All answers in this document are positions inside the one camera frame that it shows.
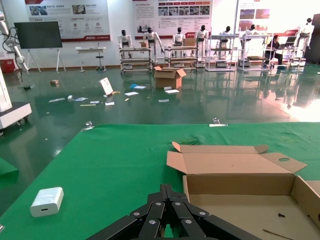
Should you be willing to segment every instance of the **green tablecloth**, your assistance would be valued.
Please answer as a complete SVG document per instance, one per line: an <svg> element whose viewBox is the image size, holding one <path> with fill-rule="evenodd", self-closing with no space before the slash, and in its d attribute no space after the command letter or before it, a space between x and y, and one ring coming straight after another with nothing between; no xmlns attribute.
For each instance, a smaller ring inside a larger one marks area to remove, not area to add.
<svg viewBox="0 0 320 240"><path fill-rule="evenodd" d="M15 184L19 171L0 157L0 189Z"/></svg>
<svg viewBox="0 0 320 240"><path fill-rule="evenodd" d="M102 125L80 132L0 218L4 240L83 240L146 203L170 183L182 191L182 174L166 166L172 141L207 145L268 144L308 166L298 172L320 180L320 123L208 125ZM56 215L34 218L40 189L62 187Z"/></svg>

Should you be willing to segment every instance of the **red box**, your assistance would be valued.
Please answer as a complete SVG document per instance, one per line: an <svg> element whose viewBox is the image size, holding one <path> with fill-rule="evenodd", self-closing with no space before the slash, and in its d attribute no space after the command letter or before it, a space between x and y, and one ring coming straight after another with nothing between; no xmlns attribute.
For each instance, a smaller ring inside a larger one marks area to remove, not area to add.
<svg viewBox="0 0 320 240"><path fill-rule="evenodd" d="M1 71L3 74L13 73L16 69L13 59L0 60Z"/></svg>

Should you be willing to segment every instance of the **white power adapter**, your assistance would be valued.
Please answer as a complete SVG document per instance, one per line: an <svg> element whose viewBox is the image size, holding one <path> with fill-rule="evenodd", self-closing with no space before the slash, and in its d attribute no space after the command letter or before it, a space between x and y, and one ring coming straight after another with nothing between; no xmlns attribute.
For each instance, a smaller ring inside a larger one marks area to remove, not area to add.
<svg viewBox="0 0 320 240"><path fill-rule="evenodd" d="M42 217L57 214L63 198L64 190L62 187L41 189L30 207L31 215Z"/></svg>

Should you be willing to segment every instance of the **small cardboard box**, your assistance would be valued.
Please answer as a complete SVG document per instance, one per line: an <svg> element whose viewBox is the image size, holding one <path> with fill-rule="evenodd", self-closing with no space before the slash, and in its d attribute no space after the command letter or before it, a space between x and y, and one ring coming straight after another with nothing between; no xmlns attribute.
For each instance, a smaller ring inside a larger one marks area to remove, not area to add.
<svg viewBox="0 0 320 240"><path fill-rule="evenodd" d="M320 239L320 181L295 172L307 165L267 145L179 145L167 165L185 173L191 204L262 240Z"/></svg>
<svg viewBox="0 0 320 240"><path fill-rule="evenodd" d="M185 38L183 39L183 46L196 46L196 39L195 38Z"/></svg>
<svg viewBox="0 0 320 240"><path fill-rule="evenodd" d="M155 87L163 89L164 87L172 87L178 89L182 86L182 78L186 76L186 72L182 68L169 68L156 66L154 68Z"/></svg>

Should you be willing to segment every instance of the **poster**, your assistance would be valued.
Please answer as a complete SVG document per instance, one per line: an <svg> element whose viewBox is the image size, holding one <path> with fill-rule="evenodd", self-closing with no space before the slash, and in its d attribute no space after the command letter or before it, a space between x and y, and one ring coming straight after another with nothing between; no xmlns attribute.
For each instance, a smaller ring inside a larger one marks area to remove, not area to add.
<svg viewBox="0 0 320 240"><path fill-rule="evenodd" d="M25 0L30 22L57 21L63 42L110 41L107 1Z"/></svg>
<svg viewBox="0 0 320 240"><path fill-rule="evenodd" d="M135 39L142 39L148 27L160 38L170 39L182 28L186 38L194 38L202 25L210 32L213 0L132 0Z"/></svg>

